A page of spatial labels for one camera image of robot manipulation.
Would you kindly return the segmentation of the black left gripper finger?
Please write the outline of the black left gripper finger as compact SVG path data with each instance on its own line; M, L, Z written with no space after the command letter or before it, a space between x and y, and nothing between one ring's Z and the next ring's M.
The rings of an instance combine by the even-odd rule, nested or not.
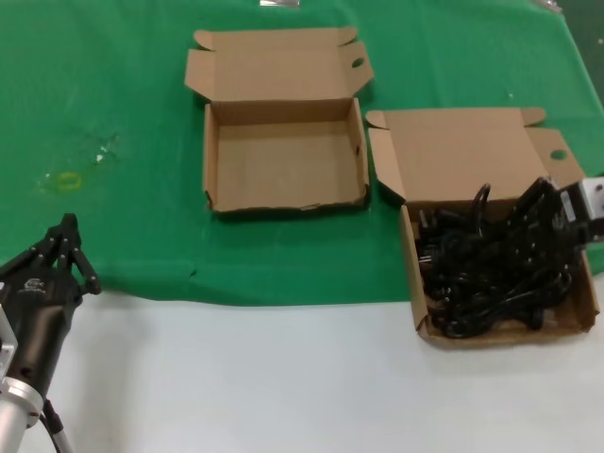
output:
M1 278L37 268L72 270L68 245L72 239L72 215L64 214L60 223L47 229L45 236L1 266Z
M98 275L81 249L82 241L76 216L65 214L64 223L64 255L68 265L74 264L82 276L80 292L82 294L101 294L102 288Z

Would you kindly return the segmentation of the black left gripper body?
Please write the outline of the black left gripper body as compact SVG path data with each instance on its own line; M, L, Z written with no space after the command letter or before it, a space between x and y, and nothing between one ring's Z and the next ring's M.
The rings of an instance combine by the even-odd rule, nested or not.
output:
M74 276L55 268L1 278L1 305L17 340L7 376L46 393L82 293Z

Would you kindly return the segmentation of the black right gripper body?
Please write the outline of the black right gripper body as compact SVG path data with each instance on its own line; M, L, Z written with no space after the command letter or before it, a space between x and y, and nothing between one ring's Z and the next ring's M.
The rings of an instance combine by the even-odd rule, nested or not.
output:
M562 237L575 248L584 248L590 236L590 183L577 181L559 190L562 207Z

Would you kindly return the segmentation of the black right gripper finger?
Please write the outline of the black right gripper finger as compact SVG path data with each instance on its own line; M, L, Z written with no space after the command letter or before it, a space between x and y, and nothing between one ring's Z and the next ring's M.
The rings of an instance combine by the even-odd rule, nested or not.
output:
M519 233L519 259L529 264L565 262L572 256L572 245L564 230L532 225Z
M517 223L527 223L532 220L539 223L553 223L561 219L561 214L560 193L549 177L538 177L515 202Z

